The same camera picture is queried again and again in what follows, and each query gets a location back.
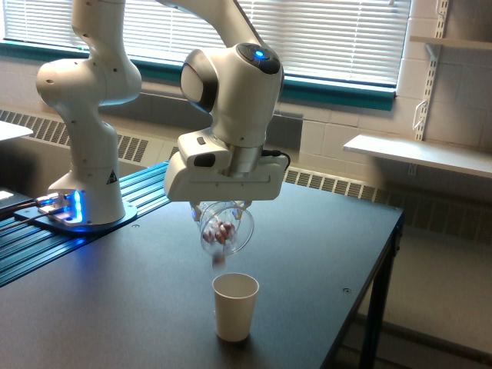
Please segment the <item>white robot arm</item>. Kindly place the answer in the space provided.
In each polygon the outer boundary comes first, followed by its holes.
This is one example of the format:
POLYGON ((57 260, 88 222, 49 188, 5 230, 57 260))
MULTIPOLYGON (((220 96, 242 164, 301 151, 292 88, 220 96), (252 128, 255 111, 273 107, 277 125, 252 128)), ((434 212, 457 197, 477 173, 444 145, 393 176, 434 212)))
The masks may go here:
MULTIPOLYGON (((278 54, 236 1, 170 6, 205 20, 224 45, 192 51, 181 68, 183 95, 212 123, 179 137, 165 193, 193 208, 230 201, 239 211, 276 198, 288 158, 263 149, 284 81, 278 54)), ((46 63, 37 74, 38 93, 61 116, 71 150, 70 170, 50 186, 53 197, 41 210, 70 228, 110 224, 126 215, 117 134, 99 113, 141 91, 141 74, 124 47, 124 13, 123 1, 73 2, 71 26, 89 56, 46 63)))

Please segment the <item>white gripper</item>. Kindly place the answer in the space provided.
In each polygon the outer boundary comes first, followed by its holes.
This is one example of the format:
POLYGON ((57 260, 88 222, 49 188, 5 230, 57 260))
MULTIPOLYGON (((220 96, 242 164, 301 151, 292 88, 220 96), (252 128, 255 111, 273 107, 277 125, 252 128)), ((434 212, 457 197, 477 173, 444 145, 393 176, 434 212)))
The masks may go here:
POLYGON ((281 151, 229 146, 206 128, 178 137, 178 152, 165 175, 165 193, 172 201, 190 201, 195 222, 201 221, 201 201, 234 201, 234 218, 241 220, 252 201, 279 195, 289 164, 290 158, 281 151))

